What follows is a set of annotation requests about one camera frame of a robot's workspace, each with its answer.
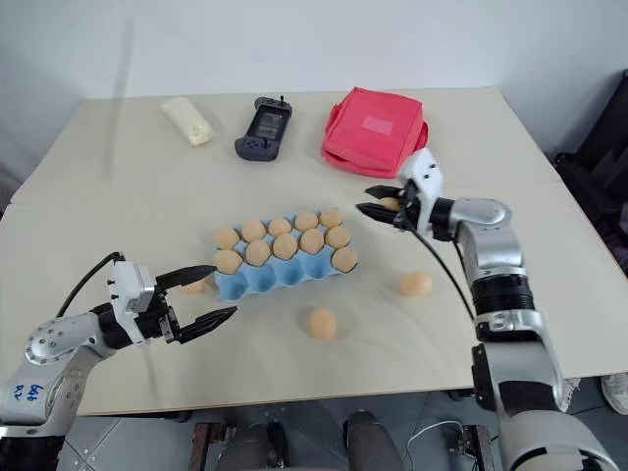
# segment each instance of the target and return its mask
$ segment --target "floor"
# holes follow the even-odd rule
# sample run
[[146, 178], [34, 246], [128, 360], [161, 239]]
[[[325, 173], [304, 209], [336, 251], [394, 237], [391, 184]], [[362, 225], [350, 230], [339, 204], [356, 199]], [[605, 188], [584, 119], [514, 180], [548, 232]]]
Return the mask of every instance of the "floor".
[[[63, 471], [176, 471], [186, 470], [191, 437], [197, 422], [236, 421], [238, 424], [283, 424], [293, 466], [347, 469], [341, 427], [349, 413], [366, 409], [387, 427], [406, 469], [408, 438], [432, 423], [454, 419], [486, 425], [497, 434], [492, 413], [480, 409], [473, 398], [454, 401], [445, 392], [418, 392], [343, 397], [283, 404], [194, 411], [185, 422], [155, 418], [80, 417], [67, 436], [59, 470]], [[603, 401], [598, 383], [583, 380], [568, 411], [596, 434], [622, 469], [628, 469], [628, 416], [612, 412]], [[473, 462], [447, 451], [446, 429], [434, 429], [411, 447], [416, 469], [471, 470]], [[501, 469], [494, 445], [496, 469]], [[221, 450], [210, 447], [206, 471], [213, 469]]]

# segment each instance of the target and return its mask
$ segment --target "brown egg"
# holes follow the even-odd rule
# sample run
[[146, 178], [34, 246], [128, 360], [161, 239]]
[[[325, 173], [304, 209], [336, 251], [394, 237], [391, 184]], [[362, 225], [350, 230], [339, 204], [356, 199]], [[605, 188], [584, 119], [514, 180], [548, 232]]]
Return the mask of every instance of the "brown egg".
[[342, 222], [342, 214], [338, 208], [327, 209], [321, 213], [319, 220], [326, 228], [334, 228]]
[[203, 280], [199, 280], [198, 282], [190, 283], [189, 285], [183, 285], [180, 287], [180, 290], [187, 293], [203, 292], [205, 290], [205, 282]]
[[309, 229], [301, 236], [301, 250], [311, 255], [320, 252], [323, 245], [325, 245], [325, 238], [318, 229]]
[[259, 221], [246, 221], [242, 225], [242, 237], [247, 242], [259, 240], [261, 238], [264, 238], [265, 235], [266, 228], [264, 228], [264, 225]]
[[398, 199], [387, 196], [385, 198], [380, 199], [380, 204], [384, 206], [386, 209], [390, 209], [395, 213], [401, 211], [401, 203]]
[[214, 245], [221, 250], [231, 250], [239, 242], [239, 235], [232, 228], [220, 228], [214, 231]]
[[341, 248], [351, 241], [351, 233], [343, 226], [331, 228], [325, 234], [325, 242], [333, 248]]
[[316, 213], [313, 213], [312, 211], [305, 211], [296, 216], [296, 219], [294, 220], [294, 228], [302, 233], [309, 229], [314, 229], [317, 226], [318, 216], [316, 216]]
[[432, 290], [434, 282], [427, 273], [414, 272], [401, 278], [399, 291], [404, 296], [424, 296]]
[[314, 339], [329, 341], [338, 332], [338, 321], [329, 309], [314, 309], [310, 314], [309, 327]]
[[234, 274], [242, 264], [242, 257], [233, 250], [219, 250], [214, 254], [214, 265], [220, 273]]
[[271, 256], [271, 247], [264, 240], [254, 240], [246, 247], [246, 262], [261, 267]]
[[357, 252], [350, 247], [339, 248], [332, 256], [332, 266], [343, 273], [350, 272], [357, 265]]
[[268, 234], [271, 236], [279, 236], [287, 234], [292, 230], [292, 226], [284, 218], [278, 218], [271, 221], [268, 225]]
[[289, 260], [296, 253], [296, 239], [292, 234], [281, 234], [273, 242], [273, 253], [282, 260]]

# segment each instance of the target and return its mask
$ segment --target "beige table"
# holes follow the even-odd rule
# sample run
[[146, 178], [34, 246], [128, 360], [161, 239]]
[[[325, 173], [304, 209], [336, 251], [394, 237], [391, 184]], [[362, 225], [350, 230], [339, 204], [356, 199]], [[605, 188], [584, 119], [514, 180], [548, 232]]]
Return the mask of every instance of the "beige table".
[[[428, 108], [446, 196], [495, 197], [514, 210], [537, 305], [565, 374], [628, 370], [623, 274], [498, 93], [407, 94]], [[110, 103], [87, 102], [0, 223], [0, 381], [20, 361], [28, 332], [54, 314], [104, 253], [123, 249], [159, 274], [211, 260], [213, 228], [336, 205], [361, 256], [356, 271], [245, 298], [230, 322], [189, 344], [156, 340], [119, 352], [92, 373], [81, 413], [470, 386], [473, 329], [445, 275], [412, 237], [353, 209], [367, 199], [363, 188], [380, 181], [342, 173], [318, 158], [325, 110], [340, 97], [290, 98], [297, 113], [274, 164], [243, 162], [232, 151], [250, 121], [251, 96], [194, 99], [220, 117], [223, 131], [202, 149], [187, 149], [162, 121], [162, 99], [127, 100], [117, 113], [117, 150], [109, 155], [91, 147], [106, 144], [98, 135]], [[435, 245], [461, 279], [452, 248]], [[417, 269], [434, 276], [434, 291], [423, 299], [400, 297], [394, 291], [399, 274]], [[86, 287], [75, 312], [105, 299], [105, 276]], [[210, 292], [172, 290], [169, 300], [183, 323], [225, 305]], [[322, 304], [340, 320], [340, 336], [329, 344], [304, 328], [308, 310]]]

